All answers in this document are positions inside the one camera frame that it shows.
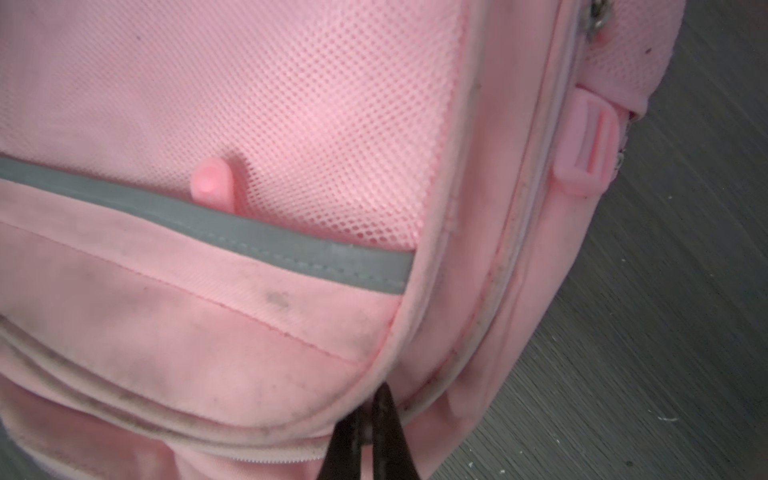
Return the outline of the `pink student backpack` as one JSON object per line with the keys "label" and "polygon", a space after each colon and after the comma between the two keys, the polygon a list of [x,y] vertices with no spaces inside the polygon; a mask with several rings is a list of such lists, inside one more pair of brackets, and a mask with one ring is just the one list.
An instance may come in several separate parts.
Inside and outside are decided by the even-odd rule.
{"label": "pink student backpack", "polygon": [[5,1],[1,422],[60,479],[420,479],[568,274],[681,1]]}

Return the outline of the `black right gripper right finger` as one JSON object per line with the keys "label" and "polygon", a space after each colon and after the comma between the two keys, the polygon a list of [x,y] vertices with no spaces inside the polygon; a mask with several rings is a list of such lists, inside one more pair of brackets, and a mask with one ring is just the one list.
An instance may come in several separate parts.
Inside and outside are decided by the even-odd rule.
{"label": "black right gripper right finger", "polygon": [[389,386],[376,391],[371,409],[374,480],[419,480]]}

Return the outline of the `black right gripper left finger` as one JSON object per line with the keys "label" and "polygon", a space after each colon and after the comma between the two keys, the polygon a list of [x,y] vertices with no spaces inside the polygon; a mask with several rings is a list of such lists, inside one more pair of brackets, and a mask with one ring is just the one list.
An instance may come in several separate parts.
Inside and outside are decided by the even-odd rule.
{"label": "black right gripper left finger", "polygon": [[358,407],[334,427],[317,480],[360,480],[363,408]]}

